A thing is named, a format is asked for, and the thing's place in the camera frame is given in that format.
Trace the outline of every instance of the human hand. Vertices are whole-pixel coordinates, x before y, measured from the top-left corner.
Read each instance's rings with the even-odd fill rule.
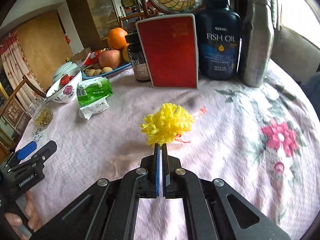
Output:
[[[29,191],[26,192],[26,198],[27,198],[27,204],[26,204],[25,214],[29,219],[28,226],[32,230],[37,231],[39,228],[42,227],[42,221],[39,217],[39,214],[36,210],[36,207],[33,203],[32,196]],[[26,236],[24,236],[18,229],[18,226],[22,225],[21,218],[18,215],[12,214],[12,213],[6,213],[4,214],[4,216],[6,217],[9,224],[12,226],[13,230],[18,234],[18,236],[22,240],[28,240],[28,238],[26,238]]]

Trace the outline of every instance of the silver screw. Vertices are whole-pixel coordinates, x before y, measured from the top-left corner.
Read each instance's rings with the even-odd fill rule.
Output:
[[[186,174],[186,170],[183,168],[179,168],[179,169],[176,169],[176,173],[178,175],[184,175],[184,174]]]
[[[97,184],[100,187],[104,187],[104,186],[106,186],[108,184],[108,181],[107,181],[107,179],[99,179]]]
[[[143,175],[147,172],[147,170],[145,168],[137,168],[136,169],[136,173],[139,175]]]
[[[222,179],[215,179],[213,183],[218,187],[222,187],[224,185],[224,181]]]

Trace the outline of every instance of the metal bottle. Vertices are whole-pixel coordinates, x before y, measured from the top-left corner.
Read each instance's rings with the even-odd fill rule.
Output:
[[[246,85],[263,84],[273,46],[270,0],[247,0],[238,77]]]

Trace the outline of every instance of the table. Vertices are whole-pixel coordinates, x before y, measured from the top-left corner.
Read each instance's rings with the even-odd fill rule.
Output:
[[[58,149],[45,163],[45,179],[31,189],[46,223],[99,178],[115,180],[151,155],[140,132],[145,115],[162,103],[181,105],[190,114],[208,113],[192,131],[173,142],[168,153],[199,178],[222,178],[299,239],[320,209],[320,123],[294,80],[272,60],[258,89],[231,81],[199,78],[199,88],[154,89],[139,83],[133,71],[110,78],[110,108],[90,120],[78,115],[77,100],[53,103],[52,124],[39,130],[31,120],[18,144],[42,147],[55,140]],[[135,239],[186,239],[181,200],[141,200]]]

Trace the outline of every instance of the yellow oil drop logo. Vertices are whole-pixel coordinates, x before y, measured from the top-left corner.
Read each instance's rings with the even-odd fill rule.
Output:
[[[223,47],[222,45],[220,45],[220,46],[218,47],[218,50],[221,51],[221,52],[224,52],[224,47]]]

